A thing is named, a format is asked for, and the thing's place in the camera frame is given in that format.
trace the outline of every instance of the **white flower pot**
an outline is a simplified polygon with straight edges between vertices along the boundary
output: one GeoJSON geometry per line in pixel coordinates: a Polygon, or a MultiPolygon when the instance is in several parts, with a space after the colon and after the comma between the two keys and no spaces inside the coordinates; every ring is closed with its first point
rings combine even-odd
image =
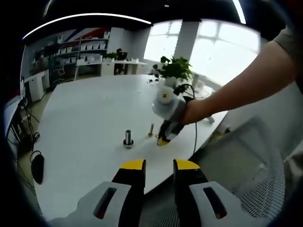
{"type": "Polygon", "coordinates": [[[164,85],[171,88],[175,88],[177,86],[177,78],[175,77],[165,78],[164,85]]]}

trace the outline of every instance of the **ceiling light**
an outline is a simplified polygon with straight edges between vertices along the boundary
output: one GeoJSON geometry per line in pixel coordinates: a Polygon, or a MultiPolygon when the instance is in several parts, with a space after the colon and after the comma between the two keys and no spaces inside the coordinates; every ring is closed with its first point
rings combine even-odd
{"type": "Polygon", "coordinates": [[[46,26],[46,25],[49,25],[51,23],[54,23],[54,22],[57,22],[59,20],[64,20],[64,19],[69,19],[69,18],[72,18],[72,17],[82,17],[82,16],[112,16],[112,17],[123,17],[123,18],[126,18],[126,19],[131,19],[131,20],[136,20],[136,21],[140,21],[140,22],[143,22],[143,23],[146,23],[146,24],[151,24],[150,21],[147,21],[147,20],[142,20],[142,19],[138,19],[138,18],[135,18],[135,17],[130,17],[130,16],[125,16],[125,15],[119,15],[119,14],[112,14],[112,13],[82,13],[82,14],[76,14],[76,15],[70,15],[70,16],[66,16],[66,17],[62,17],[62,18],[58,18],[58,19],[55,19],[55,20],[52,20],[52,21],[49,21],[43,25],[40,25],[39,27],[36,27],[34,30],[30,31],[29,33],[27,33],[22,39],[24,39],[25,37],[29,36],[30,34],[32,34],[33,32],[37,31],[38,29],[46,26]]]}
{"type": "Polygon", "coordinates": [[[242,24],[246,24],[244,13],[243,13],[241,4],[239,3],[239,0],[232,0],[232,1],[233,1],[233,4],[235,5],[235,8],[236,8],[237,12],[238,12],[240,22],[242,24]]]}

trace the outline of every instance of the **screw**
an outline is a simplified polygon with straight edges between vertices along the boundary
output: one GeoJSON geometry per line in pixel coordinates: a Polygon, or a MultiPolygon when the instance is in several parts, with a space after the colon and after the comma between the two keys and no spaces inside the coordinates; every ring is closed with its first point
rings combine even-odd
{"type": "Polygon", "coordinates": [[[123,144],[126,148],[132,148],[134,141],[132,140],[132,131],[126,130],[125,131],[125,140],[123,141],[123,144]]]}
{"type": "Polygon", "coordinates": [[[151,129],[150,129],[150,132],[148,133],[149,137],[152,137],[152,130],[153,130],[153,124],[151,124],[151,129]]]}

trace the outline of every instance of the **window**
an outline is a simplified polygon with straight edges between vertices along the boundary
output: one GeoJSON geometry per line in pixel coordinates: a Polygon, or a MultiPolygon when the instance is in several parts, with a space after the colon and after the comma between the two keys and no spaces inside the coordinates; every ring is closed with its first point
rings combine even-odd
{"type": "Polygon", "coordinates": [[[167,21],[155,24],[150,31],[144,59],[160,61],[162,56],[171,57],[175,53],[182,21],[167,21]]]}
{"type": "Polygon", "coordinates": [[[259,33],[244,26],[204,20],[189,60],[191,70],[225,85],[256,58],[259,42],[259,33]]]}

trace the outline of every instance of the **human arm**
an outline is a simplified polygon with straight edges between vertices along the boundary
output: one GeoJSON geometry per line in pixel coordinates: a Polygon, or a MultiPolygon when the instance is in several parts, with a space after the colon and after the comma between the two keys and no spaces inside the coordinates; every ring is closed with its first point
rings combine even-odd
{"type": "Polygon", "coordinates": [[[194,123],[214,113],[269,97],[293,82],[298,70],[288,52],[271,41],[251,65],[219,91],[204,100],[189,102],[181,123],[194,123]]]}

